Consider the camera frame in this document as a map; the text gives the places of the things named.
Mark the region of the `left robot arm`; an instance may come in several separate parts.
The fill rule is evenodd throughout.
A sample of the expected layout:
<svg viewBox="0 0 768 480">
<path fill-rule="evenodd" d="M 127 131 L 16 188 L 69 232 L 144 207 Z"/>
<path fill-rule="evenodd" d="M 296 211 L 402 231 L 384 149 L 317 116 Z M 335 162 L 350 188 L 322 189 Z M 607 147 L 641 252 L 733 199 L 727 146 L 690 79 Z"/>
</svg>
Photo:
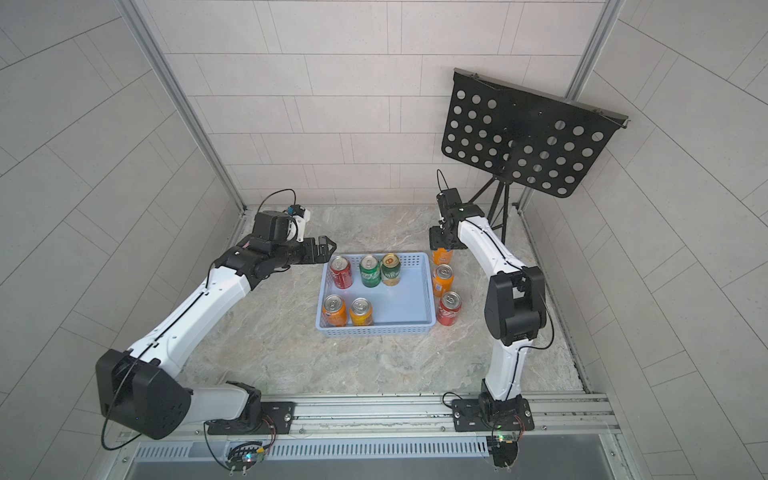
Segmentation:
<svg viewBox="0 0 768 480">
<path fill-rule="evenodd" d="M 205 280 L 163 322 L 124 351 L 96 363 L 101 413 L 151 439 L 179 426 L 207 423 L 217 435 L 247 434 L 264 424 L 261 393 L 240 382 L 188 388 L 177 376 L 188 357 L 234 305 L 261 282 L 293 265 L 329 262 L 326 236 L 266 244 L 248 235 L 216 259 Z"/>
</svg>

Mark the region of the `green sprite can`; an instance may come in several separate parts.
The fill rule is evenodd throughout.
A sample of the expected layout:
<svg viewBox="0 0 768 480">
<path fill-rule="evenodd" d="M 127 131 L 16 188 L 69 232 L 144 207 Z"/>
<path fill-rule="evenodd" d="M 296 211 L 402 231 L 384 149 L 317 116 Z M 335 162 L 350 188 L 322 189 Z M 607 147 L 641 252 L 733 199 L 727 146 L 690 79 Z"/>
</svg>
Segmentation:
<svg viewBox="0 0 768 480">
<path fill-rule="evenodd" d="M 359 262 L 359 270 L 365 287 L 374 288 L 381 283 L 380 264 L 375 256 L 365 255 Z"/>
</svg>

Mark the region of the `dark green gold-top can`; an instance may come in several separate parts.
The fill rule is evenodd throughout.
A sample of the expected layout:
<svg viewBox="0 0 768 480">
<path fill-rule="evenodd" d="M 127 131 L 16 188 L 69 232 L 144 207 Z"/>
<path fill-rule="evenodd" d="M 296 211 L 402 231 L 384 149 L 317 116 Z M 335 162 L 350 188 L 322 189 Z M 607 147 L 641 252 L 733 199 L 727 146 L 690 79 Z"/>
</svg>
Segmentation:
<svg viewBox="0 0 768 480">
<path fill-rule="evenodd" d="M 400 282 L 401 262 L 395 253 L 386 254 L 380 261 L 381 281 L 387 286 Z"/>
</svg>

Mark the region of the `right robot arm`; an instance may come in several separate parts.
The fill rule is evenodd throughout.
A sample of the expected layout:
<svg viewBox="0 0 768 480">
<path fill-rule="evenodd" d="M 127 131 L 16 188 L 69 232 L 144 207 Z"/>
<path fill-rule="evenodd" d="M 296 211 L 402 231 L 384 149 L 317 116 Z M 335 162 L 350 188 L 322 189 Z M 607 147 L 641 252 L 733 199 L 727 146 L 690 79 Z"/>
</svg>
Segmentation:
<svg viewBox="0 0 768 480">
<path fill-rule="evenodd" d="M 486 274 L 484 318 L 495 344 L 484 391 L 494 401 L 512 400 L 521 394 L 526 357 L 547 324 L 541 269 L 518 259 L 474 204 L 441 205 L 429 242 L 433 249 L 469 250 Z"/>
</svg>

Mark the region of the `orange fanta can back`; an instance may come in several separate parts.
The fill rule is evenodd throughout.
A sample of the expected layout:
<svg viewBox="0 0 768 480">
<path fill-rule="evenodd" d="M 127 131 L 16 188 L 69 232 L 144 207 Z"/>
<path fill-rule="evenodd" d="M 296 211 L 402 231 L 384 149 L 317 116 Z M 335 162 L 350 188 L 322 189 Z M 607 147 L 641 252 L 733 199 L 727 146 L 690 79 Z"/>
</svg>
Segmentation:
<svg viewBox="0 0 768 480">
<path fill-rule="evenodd" d="M 453 251 L 446 248 L 438 248 L 432 252 L 435 265 L 447 265 L 451 263 Z"/>
</svg>

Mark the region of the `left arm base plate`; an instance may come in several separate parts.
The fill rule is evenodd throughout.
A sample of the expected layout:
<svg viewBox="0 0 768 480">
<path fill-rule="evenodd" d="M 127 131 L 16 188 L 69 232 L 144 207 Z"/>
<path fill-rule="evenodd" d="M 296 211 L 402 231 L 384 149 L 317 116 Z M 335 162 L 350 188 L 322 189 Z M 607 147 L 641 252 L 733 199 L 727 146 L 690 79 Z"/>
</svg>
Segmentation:
<svg viewBox="0 0 768 480">
<path fill-rule="evenodd" d="M 246 406 L 240 417 L 233 420 L 208 422 L 209 435 L 285 435 L 290 432 L 295 402 L 260 402 Z"/>
</svg>

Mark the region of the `red cola can front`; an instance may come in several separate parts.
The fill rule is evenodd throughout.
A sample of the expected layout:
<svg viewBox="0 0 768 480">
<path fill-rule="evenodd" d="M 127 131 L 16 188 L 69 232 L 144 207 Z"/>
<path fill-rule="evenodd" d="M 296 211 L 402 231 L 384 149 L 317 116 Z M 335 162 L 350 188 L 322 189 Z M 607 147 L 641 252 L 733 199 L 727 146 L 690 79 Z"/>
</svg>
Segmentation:
<svg viewBox="0 0 768 480">
<path fill-rule="evenodd" d="M 462 299 L 460 295 L 455 291 L 446 291 L 440 297 L 436 318 L 437 321 L 444 326 L 452 326 L 460 313 L 462 306 Z"/>
</svg>

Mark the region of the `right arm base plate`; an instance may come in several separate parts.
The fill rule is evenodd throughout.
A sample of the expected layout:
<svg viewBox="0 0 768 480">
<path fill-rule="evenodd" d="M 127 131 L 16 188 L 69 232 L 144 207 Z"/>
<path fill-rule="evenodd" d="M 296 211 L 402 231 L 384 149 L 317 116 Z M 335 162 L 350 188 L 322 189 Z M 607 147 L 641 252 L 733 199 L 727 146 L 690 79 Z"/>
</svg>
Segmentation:
<svg viewBox="0 0 768 480">
<path fill-rule="evenodd" d="M 535 429 L 529 402 L 522 395 L 506 401 L 485 394 L 475 399 L 453 399 L 450 403 L 457 432 L 523 432 Z"/>
</svg>

